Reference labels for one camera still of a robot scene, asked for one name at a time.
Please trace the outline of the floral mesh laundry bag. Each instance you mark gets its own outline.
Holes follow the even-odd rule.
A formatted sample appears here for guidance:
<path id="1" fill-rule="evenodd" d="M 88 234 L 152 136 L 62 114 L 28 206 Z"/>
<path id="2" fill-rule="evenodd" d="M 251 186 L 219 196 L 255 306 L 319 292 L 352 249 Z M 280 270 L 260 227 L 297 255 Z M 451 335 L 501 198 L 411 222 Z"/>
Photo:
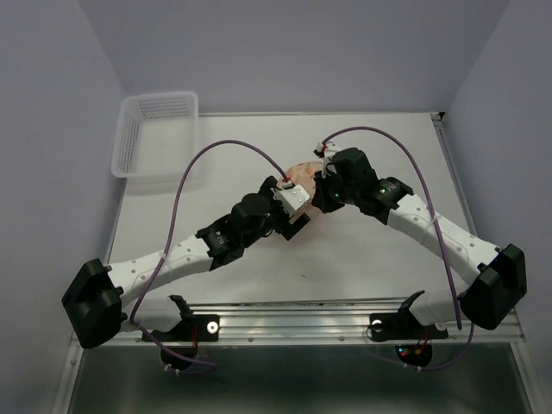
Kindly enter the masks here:
<path id="1" fill-rule="evenodd" d="M 323 163 L 321 161 L 310 161 L 299 163 L 290 167 L 286 174 L 292 180 L 295 185 L 301 185 L 309 193 L 310 198 L 313 199 L 316 190 L 316 183 L 314 180 L 315 173 L 323 169 Z M 314 207 L 311 203 L 304 206 L 296 215 L 292 217 L 292 222 L 299 219 L 302 214 L 306 214 L 310 219 L 315 219 L 320 216 L 322 212 Z"/>

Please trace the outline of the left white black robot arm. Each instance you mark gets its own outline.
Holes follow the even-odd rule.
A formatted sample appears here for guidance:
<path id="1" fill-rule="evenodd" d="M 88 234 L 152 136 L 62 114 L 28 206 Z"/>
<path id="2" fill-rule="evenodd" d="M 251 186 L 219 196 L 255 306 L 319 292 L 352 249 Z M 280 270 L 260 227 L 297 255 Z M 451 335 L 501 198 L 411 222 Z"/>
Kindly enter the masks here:
<path id="1" fill-rule="evenodd" d="M 190 316 L 171 310 L 162 321 L 148 320 L 138 310 L 146 294 L 186 276 L 227 266 L 272 233 L 291 240 L 310 221 L 303 211 L 310 201 L 302 185 L 279 185 L 269 177 L 228 215 L 183 241 L 125 262 L 87 261 L 61 299 L 79 344 L 95 348 L 126 328 L 139 327 L 164 330 L 174 340 L 186 338 L 191 333 Z"/>

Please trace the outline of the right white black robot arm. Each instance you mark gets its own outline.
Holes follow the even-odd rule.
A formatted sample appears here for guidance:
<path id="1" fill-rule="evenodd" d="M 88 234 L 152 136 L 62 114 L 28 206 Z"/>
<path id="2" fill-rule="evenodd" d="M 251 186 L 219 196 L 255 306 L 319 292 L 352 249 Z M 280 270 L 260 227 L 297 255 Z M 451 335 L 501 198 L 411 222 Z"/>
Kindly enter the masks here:
<path id="1" fill-rule="evenodd" d="M 457 317 L 493 330 L 526 294 L 525 256 L 517 246 L 500 248 L 431 212 L 402 181 L 379 178 L 356 147 L 337 149 L 327 143 L 318 145 L 314 153 L 323 168 L 315 174 L 313 206 L 330 213 L 353 205 L 442 259 L 467 287 L 463 292 L 412 294 L 397 315 L 402 334 L 417 336 L 431 324 Z"/>

